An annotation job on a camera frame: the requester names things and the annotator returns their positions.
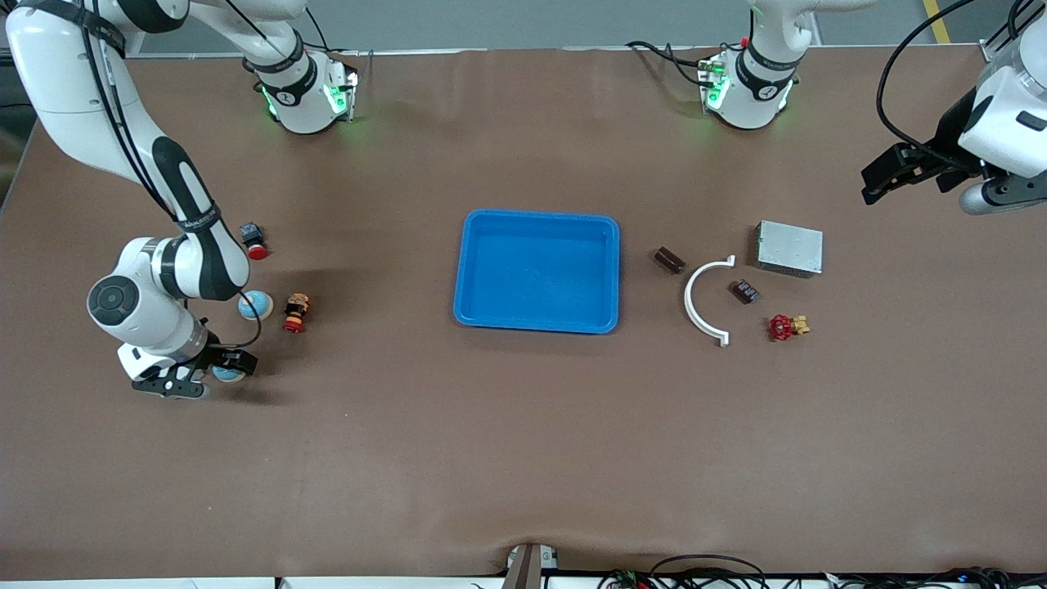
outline silver rectangular box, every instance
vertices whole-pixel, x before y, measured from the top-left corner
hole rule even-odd
[[[822,273],[822,231],[764,220],[756,240],[758,268],[798,277]]]

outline blue plastic tray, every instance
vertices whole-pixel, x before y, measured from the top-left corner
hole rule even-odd
[[[618,324],[618,223],[481,208],[465,219],[454,317],[464,325],[606,334]]]

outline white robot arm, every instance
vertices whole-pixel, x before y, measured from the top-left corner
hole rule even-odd
[[[223,347],[179,300],[231,299],[247,282],[248,260],[188,155],[146,112],[124,63],[126,33],[173,30],[191,14],[190,2],[86,1],[20,2],[7,17],[12,53],[54,142],[74,159],[141,184],[181,229],[177,237],[128,243],[113,271],[91,288],[87,308],[95,324],[124,342],[117,356],[135,389],[201,399],[208,367],[250,375],[257,360]],[[193,16],[244,50],[264,88],[280,98],[270,109],[285,127],[316,132],[351,114],[355,80],[344,67],[305,50],[286,22],[271,22],[297,16],[303,2],[240,0],[247,14],[231,2],[236,14],[210,4],[217,2],[194,5]]]
[[[960,195],[967,213],[1047,202],[1047,20],[1031,23],[993,59],[933,138],[895,143],[862,176],[866,204],[930,178],[944,192],[977,177],[982,181]]]
[[[815,12],[848,12],[876,0],[747,0],[752,31],[745,46],[727,46],[711,62],[703,82],[706,108],[739,129],[758,129],[785,107],[800,60],[810,46],[811,31],[801,17]]]

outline brown tabletop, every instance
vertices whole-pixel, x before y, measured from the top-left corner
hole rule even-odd
[[[307,292],[311,321],[268,320],[259,375],[210,401],[132,391],[85,297],[129,239],[175,230],[38,129],[0,219],[0,576],[475,574],[524,541],[601,568],[1047,567],[1047,207],[967,217],[930,183],[865,206],[887,55],[812,50],[755,132],[623,51],[361,60],[358,120],[315,136],[271,122],[235,60],[134,63],[229,224],[268,229],[250,286]],[[980,67],[913,49],[888,109],[929,136]],[[478,207],[617,219],[615,332],[460,326]],[[703,277],[720,349],[649,255],[745,258],[761,219],[824,230],[825,273]],[[776,314],[812,333],[768,341]]]

